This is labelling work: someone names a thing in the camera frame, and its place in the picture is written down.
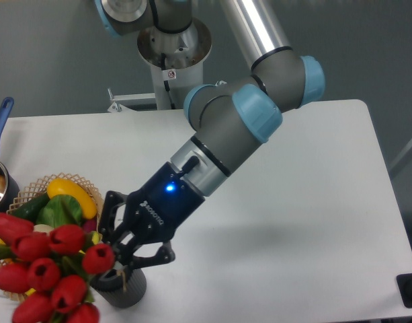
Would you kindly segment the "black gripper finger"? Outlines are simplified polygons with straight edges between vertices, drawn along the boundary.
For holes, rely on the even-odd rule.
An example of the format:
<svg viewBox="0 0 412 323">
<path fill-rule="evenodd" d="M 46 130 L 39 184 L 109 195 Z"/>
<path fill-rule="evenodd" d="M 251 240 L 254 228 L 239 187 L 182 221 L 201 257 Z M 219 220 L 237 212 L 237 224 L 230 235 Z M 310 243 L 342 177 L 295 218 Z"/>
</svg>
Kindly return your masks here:
<svg viewBox="0 0 412 323">
<path fill-rule="evenodd" d="M 130 270 L 136 270 L 169 264 L 175 260 L 175 252 L 172 248 L 171 240 L 162 242 L 161 246 L 152 256 L 138 256 L 135 253 L 147 244 L 146 239 L 149 237 L 149 234 L 130 233 L 128 236 L 130 239 L 126 243 L 123 242 L 126 238 L 125 236 L 112 245 L 116 262 L 120 266 L 127 267 Z"/>
<path fill-rule="evenodd" d="M 102 235 L 102 242 L 111 246 L 120 246 L 129 234 L 128 224 L 122 220 L 117 222 L 118 211 L 126 206 L 127 195 L 109 190 L 104 199 L 104 206 L 98 223 L 98 232 Z"/>
</svg>

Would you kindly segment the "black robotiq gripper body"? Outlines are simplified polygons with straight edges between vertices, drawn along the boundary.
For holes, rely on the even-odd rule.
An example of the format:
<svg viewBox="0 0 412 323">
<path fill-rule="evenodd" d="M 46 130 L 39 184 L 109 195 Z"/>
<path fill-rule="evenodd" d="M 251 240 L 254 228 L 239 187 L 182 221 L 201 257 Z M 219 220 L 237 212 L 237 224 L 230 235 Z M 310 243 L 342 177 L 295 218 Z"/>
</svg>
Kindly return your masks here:
<svg viewBox="0 0 412 323">
<path fill-rule="evenodd" d="M 176 229 L 205 201 L 204 195 L 188 183 L 199 161 L 187 161 L 178 170 L 165 163 L 139 190 L 128 195 L 125 212 L 132 249 L 145 244 L 168 242 Z"/>
</svg>

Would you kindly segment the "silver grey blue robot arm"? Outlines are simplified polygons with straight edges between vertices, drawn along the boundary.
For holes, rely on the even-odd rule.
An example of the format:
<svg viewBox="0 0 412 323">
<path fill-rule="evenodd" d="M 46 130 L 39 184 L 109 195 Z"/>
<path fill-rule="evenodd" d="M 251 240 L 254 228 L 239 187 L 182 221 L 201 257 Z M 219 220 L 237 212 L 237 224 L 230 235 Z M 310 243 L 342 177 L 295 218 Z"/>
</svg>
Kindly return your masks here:
<svg viewBox="0 0 412 323">
<path fill-rule="evenodd" d="M 181 108 L 194 135 L 139 190 L 109 192 L 99 233 L 117 268 L 167 264 L 175 230 L 282 123 L 283 113 L 319 100 L 325 76 L 313 57 L 300 57 L 267 1 L 223 1 L 250 75 L 204 85 L 194 71 L 210 52 L 207 29 L 191 1 L 97 1 L 111 34 L 138 32 L 143 59 L 158 68 L 159 106 Z"/>
</svg>

